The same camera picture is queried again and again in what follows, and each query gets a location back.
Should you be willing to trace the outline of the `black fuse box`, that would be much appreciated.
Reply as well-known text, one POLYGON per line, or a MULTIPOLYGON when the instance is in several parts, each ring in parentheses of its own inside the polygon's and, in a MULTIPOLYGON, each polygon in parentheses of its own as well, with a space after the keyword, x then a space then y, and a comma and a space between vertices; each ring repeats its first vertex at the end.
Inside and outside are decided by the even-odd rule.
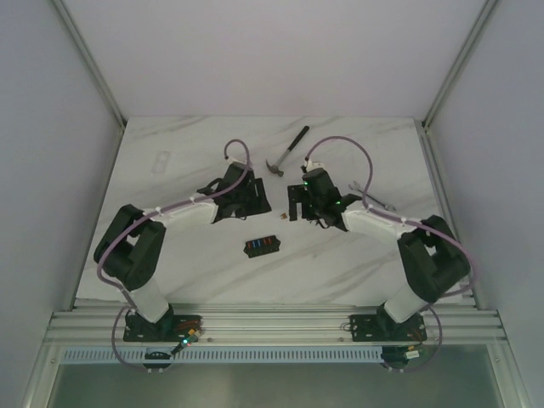
POLYGON ((243 252, 249 258, 261 257, 280 250, 281 241, 275 236, 267 236, 264 238, 247 241, 243 252))

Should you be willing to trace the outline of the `clear plastic fuse box cover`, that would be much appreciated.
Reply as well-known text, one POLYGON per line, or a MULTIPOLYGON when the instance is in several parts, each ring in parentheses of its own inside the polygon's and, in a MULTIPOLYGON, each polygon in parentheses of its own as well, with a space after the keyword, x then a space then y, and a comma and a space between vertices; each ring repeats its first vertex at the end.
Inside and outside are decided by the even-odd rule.
POLYGON ((155 160, 151 167, 151 173, 154 175, 164 174, 171 159, 171 152, 161 150, 156 153, 155 160))

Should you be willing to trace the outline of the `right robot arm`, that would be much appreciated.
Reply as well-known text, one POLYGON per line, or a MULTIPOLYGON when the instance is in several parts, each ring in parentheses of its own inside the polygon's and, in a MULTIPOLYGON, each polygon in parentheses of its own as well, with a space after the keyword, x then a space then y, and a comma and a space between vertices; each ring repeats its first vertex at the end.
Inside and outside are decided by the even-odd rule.
POLYGON ((328 172, 317 167, 301 184, 287 188, 289 219, 315 221, 324 229, 369 235, 399 250, 406 283, 375 314, 352 318, 357 341, 406 342, 425 338, 420 315, 468 276, 468 256, 447 223, 433 215, 424 220, 376 209, 365 194, 342 195, 328 172))

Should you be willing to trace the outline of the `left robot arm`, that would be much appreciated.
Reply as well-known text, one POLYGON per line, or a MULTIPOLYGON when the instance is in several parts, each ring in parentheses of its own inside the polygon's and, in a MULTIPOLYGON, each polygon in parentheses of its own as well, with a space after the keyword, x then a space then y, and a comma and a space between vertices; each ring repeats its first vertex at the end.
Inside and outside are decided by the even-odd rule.
POLYGON ((93 260, 99 279, 118 288, 128 302, 125 339, 158 343, 177 337, 178 317, 155 280, 168 231, 270 211, 263 180, 239 162, 229 164, 223 177, 175 206, 150 211, 132 204, 121 207, 96 246, 93 260))

